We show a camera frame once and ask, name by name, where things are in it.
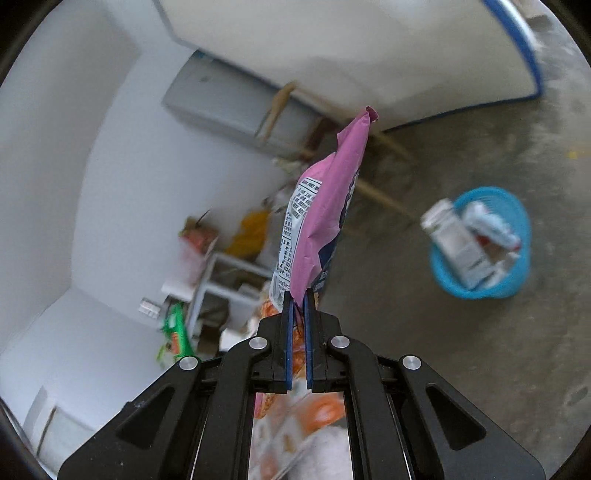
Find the wooden stick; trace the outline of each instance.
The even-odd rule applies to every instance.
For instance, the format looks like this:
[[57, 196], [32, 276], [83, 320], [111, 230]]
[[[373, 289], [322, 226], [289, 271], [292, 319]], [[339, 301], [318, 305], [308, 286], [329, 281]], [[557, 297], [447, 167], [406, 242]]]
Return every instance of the wooden stick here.
[[357, 182], [355, 183], [355, 189], [357, 189], [362, 195], [372, 199], [374, 202], [378, 202], [379, 204], [391, 210], [402, 213], [413, 222], [418, 221], [418, 218], [413, 215], [401, 202], [394, 200], [390, 195], [387, 195], [386, 193], [382, 192], [382, 190], [377, 189], [368, 181], [358, 178]]

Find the package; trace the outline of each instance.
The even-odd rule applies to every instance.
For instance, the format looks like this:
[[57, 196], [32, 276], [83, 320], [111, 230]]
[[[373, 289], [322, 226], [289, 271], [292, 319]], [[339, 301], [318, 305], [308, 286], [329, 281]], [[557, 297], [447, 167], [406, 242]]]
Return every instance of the package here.
[[476, 288], [493, 272], [484, 250], [464, 226], [449, 199], [440, 200], [423, 214], [421, 227], [440, 248], [466, 288]]
[[300, 177], [285, 214], [279, 260], [271, 280], [270, 298], [277, 310], [281, 311], [287, 290], [301, 307], [308, 288], [322, 289], [353, 194], [369, 127], [377, 118], [377, 113], [367, 107], [337, 134], [337, 151]]
[[[274, 401], [261, 416], [261, 401], [267, 398]], [[345, 416], [343, 394], [311, 393], [306, 387], [305, 368], [294, 378], [293, 389], [287, 395], [257, 394], [256, 400], [249, 480], [283, 478], [317, 445], [323, 429]]]
[[[174, 355], [176, 362], [185, 356], [195, 356], [184, 325], [183, 305], [181, 303], [176, 303], [170, 308], [168, 316], [164, 319], [162, 331], [167, 340], [165, 349]], [[158, 354], [159, 359], [162, 354], [161, 349]]]
[[478, 235], [488, 238], [509, 252], [520, 249], [521, 239], [500, 215], [492, 213], [483, 202], [470, 202], [462, 212], [462, 222]]
[[216, 245], [218, 231], [203, 224], [199, 219], [188, 217], [178, 234], [178, 261], [168, 273], [162, 293], [189, 303], [201, 279], [207, 258]]
[[519, 257], [516, 252], [506, 252], [504, 257], [494, 264], [493, 273], [484, 282], [484, 288], [492, 288], [499, 284], [509, 274]]

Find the snack bag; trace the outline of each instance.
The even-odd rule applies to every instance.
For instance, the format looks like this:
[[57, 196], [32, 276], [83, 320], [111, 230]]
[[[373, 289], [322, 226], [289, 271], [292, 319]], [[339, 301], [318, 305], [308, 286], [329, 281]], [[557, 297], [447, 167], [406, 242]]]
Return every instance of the snack bag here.
[[[301, 306], [309, 287], [318, 292], [343, 227], [371, 122], [370, 107], [341, 133], [335, 153], [304, 172], [291, 196], [269, 300], [261, 318], [279, 313], [289, 291]], [[345, 416], [341, 393], [312, 394], [306, 382], [306, 349], [301, 317], [293, 329], [293, 387], [287, 395], [257, 393], [252, 429], [249, 480], [282, 478], [312, 445], [316, 432]]]
[[170, 313], [164, 319], [162, 331], [168, 340], [167, 343], [171, 346], [170, 350], [176, 362], [185, 356], [195, 356], [185, 329], [183, 306], [180, 303], [173, 305], [170, 309]]
[[337, 151], [300, 177], [285, 214], [281, 249], [269, 297], [280, 312], [289, 290], [298, 306], [311, 287], [324, 286], [327, 269], [343, 227], [370, 124], [378, 114], [367, 107], [337, 134]]

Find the plastic bag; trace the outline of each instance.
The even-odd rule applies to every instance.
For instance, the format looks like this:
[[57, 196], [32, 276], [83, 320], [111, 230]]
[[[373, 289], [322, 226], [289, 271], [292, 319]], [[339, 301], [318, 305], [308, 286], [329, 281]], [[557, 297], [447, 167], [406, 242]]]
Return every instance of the plastic bag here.
[[289, 290], [301, 307], [304, 293], [324, 286], [337, 237], [345, 221], [371, 123], [378, 114], [367, 107], [337, 134], [337, 151], [300, 177], [285, 214], [281, 249], [269, 297], [281, 311]]

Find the basket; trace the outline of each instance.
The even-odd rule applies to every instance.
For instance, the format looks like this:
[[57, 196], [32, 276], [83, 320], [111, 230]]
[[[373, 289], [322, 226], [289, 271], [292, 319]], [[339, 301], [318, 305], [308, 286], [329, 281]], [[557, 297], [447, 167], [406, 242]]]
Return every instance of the basket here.
[[521, 238], [520, 257], [513, 265], [509, 274], [491, 288], [468, 290], [463, 287], [449, 267], [447, 260], [436, 245], [431, 247], [431, 268], [435, 279], [441, 287], [451, 295], [465, 300], [485, 298], [504, 299], [515, 295], [530, 271], [530, 220], [521, 202], [509, 192], [498, 187], [481, 187], [462, 194], [453, 203], [458, 212], [474, 200], [484, 202], [487, 208], [511, 225], [513, 231]]

